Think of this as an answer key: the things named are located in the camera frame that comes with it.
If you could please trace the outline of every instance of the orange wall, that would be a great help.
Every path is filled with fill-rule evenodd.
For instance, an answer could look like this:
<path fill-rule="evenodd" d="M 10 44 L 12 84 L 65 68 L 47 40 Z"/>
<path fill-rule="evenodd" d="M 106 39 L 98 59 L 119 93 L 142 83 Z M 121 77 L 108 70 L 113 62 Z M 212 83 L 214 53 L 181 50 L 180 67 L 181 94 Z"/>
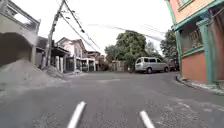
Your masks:
<path fill-rule="evenodd" d="M 181 22 L 182 20 L 186 19 L 187 17 L 191 16 L 195 12 L 199 11 L 200 9 L 204 8 L 209 3 L 215 0 L 194 0 L 190 5 L 185 7 L 180 12 L 178 9 L 180 8 L 178 0 L 170 0 L 170 4 L 172 6 L 174 15 L 176 16 L 177 23 Z"/>
<path fill-rule="evenodd" d="M 191 80 L 207 82 L 206 58 L 204 52 L 182 59 L 182 75 Z"/>

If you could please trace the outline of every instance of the utility pole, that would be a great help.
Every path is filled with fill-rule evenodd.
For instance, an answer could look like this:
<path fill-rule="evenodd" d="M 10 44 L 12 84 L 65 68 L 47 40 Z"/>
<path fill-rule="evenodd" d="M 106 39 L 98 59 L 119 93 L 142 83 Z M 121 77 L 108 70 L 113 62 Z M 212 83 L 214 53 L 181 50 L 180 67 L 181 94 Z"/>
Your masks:
<path fill-rule="evenodd" d="M 61 5 L 60 5 L 57 13 L 54 16 L 54 21 L 52 23 L 51 30 L 50 30 L 50 33 L 48 35 L 47 46 L 46 46 L 46 49 L 45 49 L 45 58 L 46 58 L 46 65 L 47 66 L 51 65 L 52 37 L 53 37 L 53 33 L 55 31 L 55 26 L 58 22 L 58 19 L 59 19 L 59 16 L 60 16 L 60 13 L 61 13 L 61 10 L 62 10 L 62 7 L 63 7 L 64 3 L 65 3 L 65 0 L 62 0 Z"/>

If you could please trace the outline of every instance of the car window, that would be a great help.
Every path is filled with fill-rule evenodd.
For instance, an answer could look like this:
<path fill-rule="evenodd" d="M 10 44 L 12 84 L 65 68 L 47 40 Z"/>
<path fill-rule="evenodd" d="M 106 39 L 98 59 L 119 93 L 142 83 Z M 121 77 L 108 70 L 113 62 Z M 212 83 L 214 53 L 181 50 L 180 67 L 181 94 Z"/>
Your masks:
<path fill-rule="evenodd" d="M 161 60 L 157 59 L 157 63 L 163 63 Z"/>
<path fill-rule="evenodd" d="M 149 59 L 148 58 L 144 58 L 144 62 L 149 62 Z"/>
<path fill-rule="evenodd" d="M 150 59 L 149 62 L 154 63 L 156 62 L 156 59 Z"/>
<path fill-rule="evenodd" d="M 137 64 L 138 64 L 138 63 L 141 63 L 141 59 L 138 59 L 136 63 L 137 63 Z"/>

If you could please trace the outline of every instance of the parked car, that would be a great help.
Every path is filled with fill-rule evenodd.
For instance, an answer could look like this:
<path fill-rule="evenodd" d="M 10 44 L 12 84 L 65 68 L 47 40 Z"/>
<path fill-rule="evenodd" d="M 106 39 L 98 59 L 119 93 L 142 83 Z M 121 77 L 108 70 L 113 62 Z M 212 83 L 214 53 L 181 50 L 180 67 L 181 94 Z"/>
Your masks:
<path fill-rule="evenodd" d="M 148 74 L 153 71 L 168 72 L 169 66 L 156 57 L 140 57 L 135 62 L 135 71 L 147 72 Z"/>
<path fill-rule="evenodd" d="M 168 65 L 169 65 L 170 71 L 178 71 L 179 70 L 179 64 L 178 64 L 177 59 L 169 59 Z"/>

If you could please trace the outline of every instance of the car wheel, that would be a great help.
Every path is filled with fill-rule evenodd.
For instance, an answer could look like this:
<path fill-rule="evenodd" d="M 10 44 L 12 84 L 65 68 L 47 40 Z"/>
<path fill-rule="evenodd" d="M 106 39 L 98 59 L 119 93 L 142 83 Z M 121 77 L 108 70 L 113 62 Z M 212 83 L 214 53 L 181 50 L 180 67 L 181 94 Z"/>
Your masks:
<path fill-rule="evenodd" d="M 164 71 L 165 72 L 168 72 L 169 71 L 168 67 L 165 67 Z"/>
<path fill-rule="evenodd" d="M 152 68 L 147 68 L 147 73 L 152 74 Z"/>

